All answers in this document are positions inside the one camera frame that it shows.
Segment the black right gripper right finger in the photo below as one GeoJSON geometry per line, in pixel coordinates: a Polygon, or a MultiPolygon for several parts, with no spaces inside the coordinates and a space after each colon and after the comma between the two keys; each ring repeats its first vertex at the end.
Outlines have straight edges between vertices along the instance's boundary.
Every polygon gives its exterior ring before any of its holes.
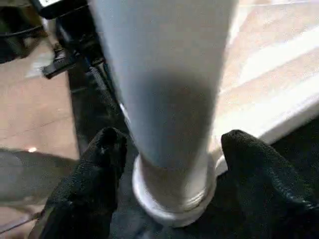
{"type": "Polygon", "coordinates": [[[219,239],[316,239],[319,236],[319,134],[298,130],[273,145],[241,130],[222,135],[228,171],[219,239]]]}

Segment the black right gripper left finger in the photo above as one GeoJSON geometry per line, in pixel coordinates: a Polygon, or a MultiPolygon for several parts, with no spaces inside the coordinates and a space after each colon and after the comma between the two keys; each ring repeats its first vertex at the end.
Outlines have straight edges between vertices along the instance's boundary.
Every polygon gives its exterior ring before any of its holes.
{"type": "Polygon", "coordinates": [[[100,130],[48,197],[30,239],[106,239],[118,206],[118,187],[127,154],[126,136],[100,130]]]}

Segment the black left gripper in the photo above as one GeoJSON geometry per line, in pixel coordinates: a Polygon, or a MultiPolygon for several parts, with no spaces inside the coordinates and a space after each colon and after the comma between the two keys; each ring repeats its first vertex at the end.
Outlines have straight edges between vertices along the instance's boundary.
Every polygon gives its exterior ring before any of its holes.
{"type": "Polygon", "coordinates": [[[90,13],[69,13],[43,20],[44,29],[56,40],[52,43],[52,62],[42,67],[51,79],[79,64],[87,76],[86,111],[95,128],[114,127],[127,132],[128,127],[112,89],[97,68],[105,63],[99,36],[90,13]]]}

